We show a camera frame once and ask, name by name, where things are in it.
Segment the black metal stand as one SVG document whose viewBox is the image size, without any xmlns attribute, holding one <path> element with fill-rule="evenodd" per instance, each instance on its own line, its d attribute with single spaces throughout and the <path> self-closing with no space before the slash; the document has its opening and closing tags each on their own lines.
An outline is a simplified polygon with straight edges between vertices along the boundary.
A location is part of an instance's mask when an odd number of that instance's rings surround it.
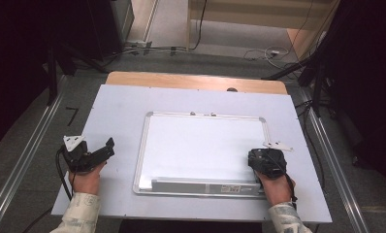
<svg viewBox="0 0 386 233">
<path fill-rule="evenodd" d="M 277 81 L 296 70 L 303 69 L 298 77 L 298 84 L 299 86 L 304 87 L 307 87 L 312 83 L 314 84 L 312 99 L 307 103 L 307 107 L 313 109 L 317 117 L 321 117 L 319 108 L 321 89 L 325 76 L 326 52 L 329 50 L 340 26 L 339 19 L 337 18 L 336 21 L 334 21 L 334 17 L 338 13 L 338 6 L 341 0 L 335 1 L 336 3 L 331 5 L 330 11 L 326 14 L 324 22 L 316 32 L 317 41 L 314 43 L 314 52 L 288 68 L 284 68 L 276 74 L 265 77 L 266 81 Z"/>
</svg>

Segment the black curtain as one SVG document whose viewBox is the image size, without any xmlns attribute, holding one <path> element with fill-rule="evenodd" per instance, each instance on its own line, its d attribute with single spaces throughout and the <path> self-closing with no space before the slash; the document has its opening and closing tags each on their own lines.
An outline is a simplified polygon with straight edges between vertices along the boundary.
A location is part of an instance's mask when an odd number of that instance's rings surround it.
<svg viewBox="0 0 386 233">
<path fill-rule="evenodd" d="M 357 156 L 386 178 L 386 0 L 341 0 L 326 71 Z"/>
<path fill-rule="evenodd" d="M 40 14 L 31 0 L 0 0 L 0 142 L 48 87 Z"/>
</svg>

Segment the person's right hand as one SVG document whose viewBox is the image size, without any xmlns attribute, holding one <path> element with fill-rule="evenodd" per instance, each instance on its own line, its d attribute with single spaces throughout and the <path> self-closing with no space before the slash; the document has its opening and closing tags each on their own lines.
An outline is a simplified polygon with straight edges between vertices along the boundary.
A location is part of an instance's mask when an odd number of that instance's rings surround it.
<svg viewBox="0 0 386 233">
<path fill-rule="evenodd" d="M 256 175 L 260 179 L 267 200 L 272 206 L 291 201 L 292 189 L 285 176 L 270 179 L 260 172 L 257 172 Z"/>
</svg>

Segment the black stand leg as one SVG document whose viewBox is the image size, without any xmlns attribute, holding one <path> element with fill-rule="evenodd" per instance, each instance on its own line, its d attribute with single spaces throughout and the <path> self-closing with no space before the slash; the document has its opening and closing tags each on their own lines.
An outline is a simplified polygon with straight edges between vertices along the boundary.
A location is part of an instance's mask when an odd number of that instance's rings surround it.
<svg viewBox="0 0 386 233">
<path fill-rule="evenodd" d="M 95 70 L 108 74 L 109 71 L 104 68 L 102 65 L 99 65 L 89 57 L 85 56 L 79 50 L 75 48 L 59 43 L 59 42 L 51 42 L 48 44 L 48 106 L 50 106 L 55 98 L 58 95 L 58 87 L 57 87 L 57 77 L 56 77 L 56 65 L 59 65 L 62 72 L 66 75 L 74 76 L 77 71 L 77 67 L 73 62 L 72 58 L 76 57 L 79 60 L 83 61 L 91 68 Z"/>
</svg>

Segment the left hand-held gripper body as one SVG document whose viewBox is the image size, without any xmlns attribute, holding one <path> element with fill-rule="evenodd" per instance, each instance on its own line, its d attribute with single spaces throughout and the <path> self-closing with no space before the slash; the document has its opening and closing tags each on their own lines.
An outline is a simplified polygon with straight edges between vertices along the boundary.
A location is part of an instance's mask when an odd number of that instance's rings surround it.
<svg viewBox="0 0 386 233">
<path fill-rule="evenodd" d="M 97 166 L 84 139 L 84 136 L 63 137 L 62 154 L 71 172 L 89 173 Z"/>
</svg>

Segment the aluminium floor rail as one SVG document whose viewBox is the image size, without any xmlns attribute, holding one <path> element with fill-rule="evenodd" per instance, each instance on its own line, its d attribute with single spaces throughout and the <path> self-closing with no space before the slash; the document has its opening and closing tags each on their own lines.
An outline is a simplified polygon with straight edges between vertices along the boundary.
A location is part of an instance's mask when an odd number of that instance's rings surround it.
<svg viewBox="0 0 386 233">
<path fill-rule="evenodd" d="M 370 233 L 370 229 L 361 212 L 361 208 L 358 205 L 355 195 L 338 162 L 337 155 L 322 123 L 322 119 L 317 117 L 313 112 L 309 112 L 308 115 L 320 143 L 321 149 L 324 152 L 324 157 L 326 158 L 330 172 L 335 181 L 335 185 L 338 189 L 338 194 L 342 201 L 343 207 L 346 210 L 354 232 Z"/>
<path fill-rule="evenodd" d="M 56 95 L 54 101 L 46 106 L 39 122 L 37 123 L 33 133 L 31 134 L 29 141 L 21 151 L 16 165 L 11 170 L 9 177 L 6 179 L 4 185 L 0 188 L 0 222 L 10 206 L 16 191 L 28 169 L 34 155 L 42 142 L 48 127 L 60 105 L 60 102 L 65 94 L 66 86 L 69 83 L 69 79 L 66 75 L 62 75 L 57 83 L 59 92 Z"/>
</svg>

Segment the person's left hand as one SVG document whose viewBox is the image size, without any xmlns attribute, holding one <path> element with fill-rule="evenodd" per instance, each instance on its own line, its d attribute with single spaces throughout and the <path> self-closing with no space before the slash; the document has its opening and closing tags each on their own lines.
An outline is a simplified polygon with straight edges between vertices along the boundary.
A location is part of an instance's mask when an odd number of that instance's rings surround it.
<svg viewBox="0 0 386 233">
<path fill-rule="evenodd" d="M 97 195 L 100 187 L 100 173 L 107 162 L 96 166 L 91 172 L 84 175 L 76 175 L 69 172 L 69 182 L 75 192 Z"/>
</svg>

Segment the white table cover panel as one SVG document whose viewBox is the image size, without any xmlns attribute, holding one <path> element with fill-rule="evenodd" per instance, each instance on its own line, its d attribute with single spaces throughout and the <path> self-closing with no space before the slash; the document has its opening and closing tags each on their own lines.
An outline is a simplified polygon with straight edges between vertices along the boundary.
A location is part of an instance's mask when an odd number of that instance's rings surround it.
<svg viewBox="0 0 386 233">
<path fill-rule="evenodd" d="M 114 155 L 101 172 L 101 216 L 176 220 L 259 222 L 269 219 L 261 199 L 137 194 L 133 190 L 145 116 L 149 112 L 262 117 L 268 142 L 284 153 L 296 181 L 297 212 L 305 223 L 331 221 L 293 102 L 283 94 L 245 93 L 104 84 L 82 131 L 89 150 L 114 140 Z"/>
</svg>

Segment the black cabinet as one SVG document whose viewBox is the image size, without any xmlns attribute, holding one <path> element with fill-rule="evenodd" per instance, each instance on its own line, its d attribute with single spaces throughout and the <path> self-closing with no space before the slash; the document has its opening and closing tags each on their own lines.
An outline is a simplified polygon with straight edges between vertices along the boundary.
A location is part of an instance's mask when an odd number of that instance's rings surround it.
<svg viewBox="0 0 386 233">
<path fill-rule="evenodd" d="M 123 51 L 135 19 L 131 0 L 56 0 L 61 43 L 103 60 Z"/>
</svg>

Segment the silver-framed whiteboard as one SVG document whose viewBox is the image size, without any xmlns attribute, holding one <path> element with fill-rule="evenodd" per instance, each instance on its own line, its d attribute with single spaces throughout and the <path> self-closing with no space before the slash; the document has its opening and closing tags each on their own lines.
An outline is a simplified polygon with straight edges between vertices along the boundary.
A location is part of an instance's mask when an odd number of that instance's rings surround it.
<svg viewBox="0 0 386 233">
<path fill-rule="evenodd" d="M 247 155 L 269 137 L 260 116 L 149 112 L 133 190 L 137 194 L 264 197 Z"/>
</svg>

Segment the light wooden shelf unit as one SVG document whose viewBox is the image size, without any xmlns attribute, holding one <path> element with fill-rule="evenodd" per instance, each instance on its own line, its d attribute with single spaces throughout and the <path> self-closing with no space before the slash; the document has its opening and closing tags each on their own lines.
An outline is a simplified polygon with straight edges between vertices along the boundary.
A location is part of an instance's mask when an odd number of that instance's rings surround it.
<svg viewBox="0 0 386 233">
<path fill-rule="evenodd" d="M 188 0 L 185 47 L 189 50 L 191 20 L 286 28 L 299 59 L 326 32 L 340 0 Z"/>
</svg>

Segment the wooden table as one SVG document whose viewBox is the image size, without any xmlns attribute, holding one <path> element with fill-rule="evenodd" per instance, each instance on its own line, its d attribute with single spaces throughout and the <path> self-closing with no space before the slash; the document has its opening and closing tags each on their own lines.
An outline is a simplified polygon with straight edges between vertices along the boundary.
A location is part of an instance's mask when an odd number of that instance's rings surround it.
<svg viewBox="0 0 386 233">
<path fill-rule="evenodd" d="M 235 89 L 237 92 L 246 93 L 288 94 L 285 84 L 280 81 L 248 80 L 206 75 L 115 71 L 108 74 L 106 84 L 221 91 Z"/>
</svg>

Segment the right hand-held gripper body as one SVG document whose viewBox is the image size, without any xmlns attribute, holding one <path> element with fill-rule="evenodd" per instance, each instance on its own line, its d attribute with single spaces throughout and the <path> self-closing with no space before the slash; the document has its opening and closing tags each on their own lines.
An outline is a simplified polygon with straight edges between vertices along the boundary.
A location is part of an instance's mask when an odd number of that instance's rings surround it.
<svg viewBox="0 0 386 233">
<path fill-rule="evenodd" d="M 287 162 L 284 158 L 286 151 L 293 151 L 281 142 L 265 143 L 262 150 L 262 173 L 271 179 L 277 179 L 286 174 Z"/>
</svg>

